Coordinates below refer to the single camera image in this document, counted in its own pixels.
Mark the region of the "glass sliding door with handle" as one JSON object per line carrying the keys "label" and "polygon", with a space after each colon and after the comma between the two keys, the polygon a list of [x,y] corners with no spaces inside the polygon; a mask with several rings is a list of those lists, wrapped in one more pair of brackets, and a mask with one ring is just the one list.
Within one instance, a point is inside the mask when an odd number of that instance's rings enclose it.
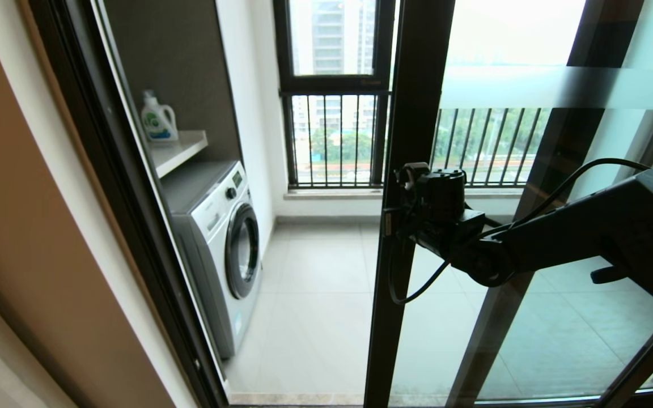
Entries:
{"label": "glass sliding door with handle", "polygon": [[[402,191],[393,171],[405,163],[429,165],[458,3],[401,2],[364,408],[518,408],[518,391],[513,385],[513,402],[475,401],[460,406],[453,395],[482,299],[491,288],[463,271],[444,266],[442,258],[416,243],[394,240],[384,233],[384,212],[399,206]],[[465,198],[465,202],[470,209],[485,213],[485,229],[491,230],[542,216],[648,169],[653,167],[620,158],[583,164],[519,219],[515,213],[521,198]],[[624,397],[610,397],[609,401],[612,405],[608,407],[574,401],[528,408],[653,408],[653,392],[645,390],[639,397],[628,390]]]}

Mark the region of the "long stone window sill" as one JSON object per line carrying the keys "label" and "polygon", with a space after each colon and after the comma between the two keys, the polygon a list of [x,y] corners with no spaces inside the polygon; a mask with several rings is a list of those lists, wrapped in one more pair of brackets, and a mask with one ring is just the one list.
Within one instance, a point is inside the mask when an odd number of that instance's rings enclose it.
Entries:
{"label": "long stone window sill", "polygon": [[[466,199],[519,199],[524,189],[519,188],[468,188]],[[284,201],[370,201],[383,199],[384,189],[288,189]]]}

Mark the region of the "long black window railing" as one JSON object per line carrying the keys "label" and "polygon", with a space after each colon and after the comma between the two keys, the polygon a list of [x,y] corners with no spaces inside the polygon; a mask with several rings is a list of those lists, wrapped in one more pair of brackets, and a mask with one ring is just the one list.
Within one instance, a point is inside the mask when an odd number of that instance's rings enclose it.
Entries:
{"label": "long black window railing", "polygon": [[[283,106],[290,188],[381,188],[391,96],[292,95]],[[429,165],[461,168],[470,188],[524,186],[550,116],[549,108],[440,109]]]}

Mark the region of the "grey high-rise building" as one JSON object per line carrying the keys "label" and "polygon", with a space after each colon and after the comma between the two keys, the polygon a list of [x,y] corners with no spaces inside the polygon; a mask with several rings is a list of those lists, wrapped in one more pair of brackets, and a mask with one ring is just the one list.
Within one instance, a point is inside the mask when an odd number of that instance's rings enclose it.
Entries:
{"label": "grey high-rise building", "polygon": [[288,0],[296,77],[374,72],[376,0]]}

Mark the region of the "silver front-load washing machine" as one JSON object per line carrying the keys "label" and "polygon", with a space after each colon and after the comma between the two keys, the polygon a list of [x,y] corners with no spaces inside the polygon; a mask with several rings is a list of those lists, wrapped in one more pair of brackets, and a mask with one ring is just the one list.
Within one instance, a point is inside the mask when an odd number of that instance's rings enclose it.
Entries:
{"label": "silver front-load washing machine", "polygon": [[221,359],[245,338],[261,287],[261,234],[239,161],[189,161],[162,179],[186,273]]}

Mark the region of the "white shelf board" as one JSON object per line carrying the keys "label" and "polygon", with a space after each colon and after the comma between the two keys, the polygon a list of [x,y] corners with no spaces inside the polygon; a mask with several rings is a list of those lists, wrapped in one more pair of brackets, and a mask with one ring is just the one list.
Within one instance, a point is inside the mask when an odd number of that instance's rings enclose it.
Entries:
{"label": "white shelf board", "polygon": [[159,179],[171,173],[209,145],[205,130],[179,131],[176,141],[148,142]]}

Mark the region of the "white detergent bottle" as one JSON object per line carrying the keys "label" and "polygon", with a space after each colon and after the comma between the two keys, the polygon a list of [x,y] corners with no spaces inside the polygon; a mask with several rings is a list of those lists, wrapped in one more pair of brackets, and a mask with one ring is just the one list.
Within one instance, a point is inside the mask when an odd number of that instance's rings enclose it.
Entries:
{"label": "white detergent bottle", "polygon": [[143,90],[143,108],[140,112],[140,119],[150,141],[174,142],[179,140],[174,109],[168,104],[159,103],[153,90]]}

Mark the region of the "dark brown niche panel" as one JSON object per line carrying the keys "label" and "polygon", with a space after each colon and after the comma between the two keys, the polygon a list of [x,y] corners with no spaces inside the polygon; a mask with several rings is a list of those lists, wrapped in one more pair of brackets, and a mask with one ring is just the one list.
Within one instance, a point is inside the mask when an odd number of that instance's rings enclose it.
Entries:
{"label": "dark brown niche panel", "polygon": [[138,109],[152,90],[181,131],[205,131],[204,160],[241,160],[215,0],[102,0]]}

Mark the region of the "black window frame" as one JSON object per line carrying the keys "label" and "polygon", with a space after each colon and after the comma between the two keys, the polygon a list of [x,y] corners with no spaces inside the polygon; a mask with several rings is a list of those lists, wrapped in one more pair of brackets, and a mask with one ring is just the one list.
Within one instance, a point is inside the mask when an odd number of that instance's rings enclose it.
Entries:
{"label": "black window frame", "polygon": [[[275,54],[279,68],[279,96],[282,121],[283,99],[292,95],[389,95],[391,96],[392,39],[395,32],[397,0],[376,0],[374,72],[371,75],[295,76],[289,30],[288,0],[270,0],[274,10]],[[287,168],[285,122],[285,166]]]}

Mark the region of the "dark outer door frame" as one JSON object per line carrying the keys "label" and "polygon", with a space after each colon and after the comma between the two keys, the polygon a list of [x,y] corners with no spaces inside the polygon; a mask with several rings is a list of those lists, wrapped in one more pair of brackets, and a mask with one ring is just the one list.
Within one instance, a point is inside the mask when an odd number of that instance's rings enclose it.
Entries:
{"label": "dark outer door frame", "polygon": [[[209,344],[209,328],[188,286],[160,199],[155,168],[130,113],[98,0],[25,0],[97,184],[134,261],[134,278],[150,300],[169,348],[166,363],[196,408],[230,408]],[[196,370],[194,359],[201,370]]]}

